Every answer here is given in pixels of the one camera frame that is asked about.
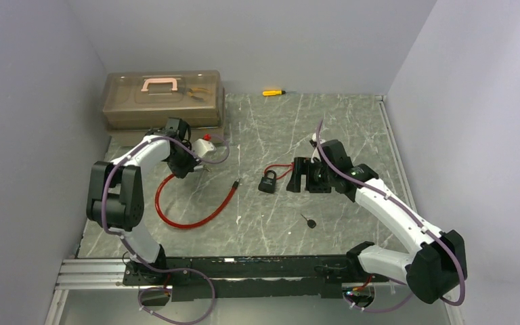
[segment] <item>black padlock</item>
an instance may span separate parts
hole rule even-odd
[[[268,177],[268,174],[272,174],[274,177],[270,178]],[[264,174],[262,177],[262,180],[260,181],[260,184],[258,184],[258,190],[273,194],[276,192],[276,172],[269,170]]]

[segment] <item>yellow screwdriver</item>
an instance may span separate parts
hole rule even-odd
[[[268,96],[279,96],[279,95],[284,95],[286,92],[284,90],[267,90],[267,91],[262,91],[262,95],[265,96],[265,97],[268,97]]]

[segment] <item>robotic arm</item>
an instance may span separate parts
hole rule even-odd
[[[433,303],[460,284],[460,279],[452,257],[447,254],[436,239],[435,234],[455,255],[463,278],[467,278],[467,265],[463,238],[454,230],[445,233],[409,209],[379,178],[369,166],[353,166],[344,147],[338,140],[320,144],[312,139],[315,147],[311,158],[296,157],[292,177],[286,190],[300,192],[302,176],[305,189],[311,193],[330,193],[332,188],[344,194],[352,202],[369,210],[402,242],[407,253],[390,251],[363,242],[349,252],[347,258],[351,271],[380,274],[397,282],[407,284],[412,292],[425,303]],[[326,157],[322,162],[321,153]],[[349,175],[359,185],[341,177],[334,169]],[[380,195],[373,188],[385,195]],[[422,227],[402,209],[406,207],[422,223]]]
[[[120,186],[120,193],[108,194],[106,199],[106,225],[112,233],[118,234],[121,239],[130,245],[136,253],[135,256],[131,257],[135,262],[139,262],[138,257],[141,257],[155,268],[166,268],[164,249],[150,235],[144,222],[141,222],[144,213],[142,179],[160,161],[165,161],[172,173],[178,178],[184,178],[189,172],[202,168],[202,165],[199,165],[200,160],[182,150],[175,142],[163,138],[168,137],[187,144],[199,157],[204,156],[207,152],[215,151],[215,146],[204,139],[198,139],[191,144],[188,139],[185,139],[187,134],[189,139],[190,127],[185,121],[170,118],[165,128],[149,131],[141,143],[126,154],[110,162],[97,162],[92,168],[87,200],[87,217],[103,227],[102,196],[104,186],[109,174],[116,168],[109,187]],[[117,166],[120,161],[125,162],[121,166]],[[137,263],[137,266],[144,267],[141,263]]]

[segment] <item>white wall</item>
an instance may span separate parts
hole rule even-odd
[[[520,324],[520,1],[439,0],[387,109],[420,212],[466,240],[466,323]]]
[[[435,0],[68,0],[108,72],[217,69],[227,91],[386,93]]]
[[[42,324],[108,138],[105,71],[60,0],[0,0],[0,324]]]

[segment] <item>toolbox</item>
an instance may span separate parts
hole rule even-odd
[[[193,137],[223,133],[224,88],[216,70],[111,73],[102,103],[107,132],[123,146],[164,127],[169,117],[185,120]]]

